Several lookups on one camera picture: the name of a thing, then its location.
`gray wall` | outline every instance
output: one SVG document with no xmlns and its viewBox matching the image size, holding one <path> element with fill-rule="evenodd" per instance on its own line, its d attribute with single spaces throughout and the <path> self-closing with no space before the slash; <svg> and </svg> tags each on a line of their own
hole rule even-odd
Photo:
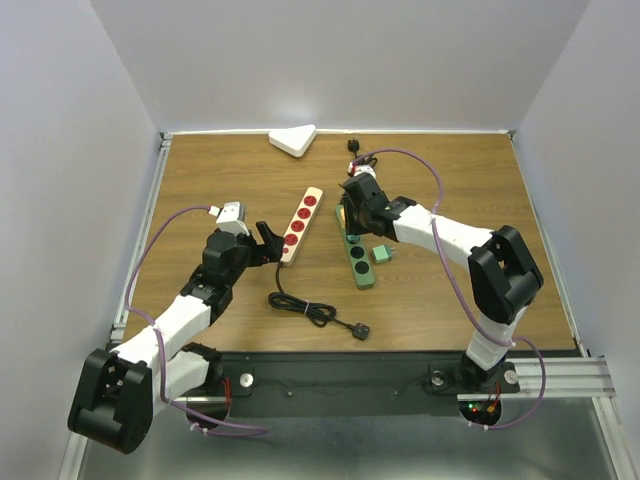
<svg viewBox="0 0 640 480">
<path fill-rule="evenodd" d="M 640 5 L 593 1 L 520 127 L 578 331 L 605 354 L 640 465 Z"/>
<path fill-rule="evenodd" d="M 88 1 L 3 2 L 0 46 L 0 478 L 52 479 L 157 133 Z"/>
<path fill-rule="evenodd" d="M 92 0 L 158 128 L 517 127 L 587 0 Z"/>
</svg>

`wooden table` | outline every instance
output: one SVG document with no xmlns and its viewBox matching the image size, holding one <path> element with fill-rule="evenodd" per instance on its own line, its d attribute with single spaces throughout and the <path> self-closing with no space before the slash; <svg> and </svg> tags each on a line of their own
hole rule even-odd
<svg viewBox="0 0 640 480">
<path fill-rule="evenodd" d="M 335 216 L 351 154 L 346 135 L 318 135 L 302 159 L 272 147 L 266 135 L 193 135 L 173 139 L 153 215 L 151 232 L 176 210 L 194 204 L 222 206 L 239 200 L 247 224 L 266 220 L 284 233 L 309 186 L 324 201 L 291 268 L 282 270 L 285 290 L 303 299 L 330 303 L 338 318 L 371 327 L 369 339 L 354 339 L 343 327 L 317 328 L 299 314 L 267 304 L 276 290 L 275 265 L 248 269 L 234 287 L 225 314 L 196 341 L 220 350 L 447 350 L 465 349 L 472 334 L 437 255 L 395 244 L 390 263 L 374 265 L 376 284 L 355 287 Z M 549 262 L 506 135 L 359 135 L 361 152 L 402 147 L 429 159 L 445 185 L 439 213 L 487 228 L 509 224 L 520 230 L 545 278 L 545 286 L 517 332 L 545 349 L 574 343 Z M 404 195 L 431 208 L 436 184 L 421 164 L 398 154 L 379 156 L 378 180 L 390 198 Z M 171 303 L 200 263 L 213 217 L 189 212 L 173 222 L 150 253 L 133 305 L 157 316 Z M 367 249 L 391 243 L 365 237 Z M 471 303 L 468 274 L 455 268 Z M 144 321 L 130 315 L 125 339 Z"/>
</svg>

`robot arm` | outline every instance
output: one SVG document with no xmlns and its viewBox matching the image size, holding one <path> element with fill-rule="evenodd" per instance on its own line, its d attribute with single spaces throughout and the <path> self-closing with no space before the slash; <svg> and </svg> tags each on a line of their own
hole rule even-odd
<svg viewBox="0 0 640 480">
<path fill-rule="evenodd" d="M 474 300 L 481 312 L 478 324 L 492 337 L 508 343 L 543 285 L 519 232 L 509 226 L 491 231 L 464 225 L 433 215 L 405 197 L 390 201 L 373 171 L 351 166 L 350 170 L 353 176 L 342 185 L 347 234 L 373 233 L 437 252 L 432 229 L 435 220 L 444 255 L 470 274 Z M 493 381 L 508 348 L 475 331 L 462 360 L 467 381 L 475 386 Z"/>
<path fill-rule="evenodd" d="M 166 405 L 160 397 L 164 365 L 154 330 L 163 338 L 169 399 L 220 379 L 218 352 L 184 344 L 222 315 L 233 298 L 233 285 L 247 267 L 280 261 L 284 238 L 258 222 L 264 241 L 258 245 L 239 202 L 222 210 L 211 207 L 209 213 L 217 216 L 218 228 L 207 239 L 202 263 L 155 325 L 110 352 L 97 349 L 85 360 L 68 419 L 71 431 L 123 453 L 142 442 L 152 418 Z"/>
</svg>

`white triangle object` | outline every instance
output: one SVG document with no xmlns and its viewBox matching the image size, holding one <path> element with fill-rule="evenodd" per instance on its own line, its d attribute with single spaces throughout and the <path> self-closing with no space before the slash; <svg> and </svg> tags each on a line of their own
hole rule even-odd
<svg viewBox="0 0 640 480">
<path fill-rule="evenodd" d="M 316 137 L 315 125 L 304 125 L 295 128 L 280 128 L 269 132 L 269 143 L 289 155 L 301 157 Z"/>
</svg>

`white power strip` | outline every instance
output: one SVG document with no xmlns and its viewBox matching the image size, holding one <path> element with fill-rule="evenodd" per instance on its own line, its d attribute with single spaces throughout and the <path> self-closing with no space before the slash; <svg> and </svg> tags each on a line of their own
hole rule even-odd
<svg viewBox="0 0 640 480">
<path fill-rule="evenodd" d="M 284 249 L 282 250 L 282 259 L 280 260 L 285 267 L 293 265 L 302 239 L 309 230 L 311 220 L 315 217 L 320 202 L 322 201 L 323 192 L 319 188 L 309 187 L 302 197 L 302 201 L 296 213 L 293 215 L 289 227 L 284 234 Z"/>
</svg>

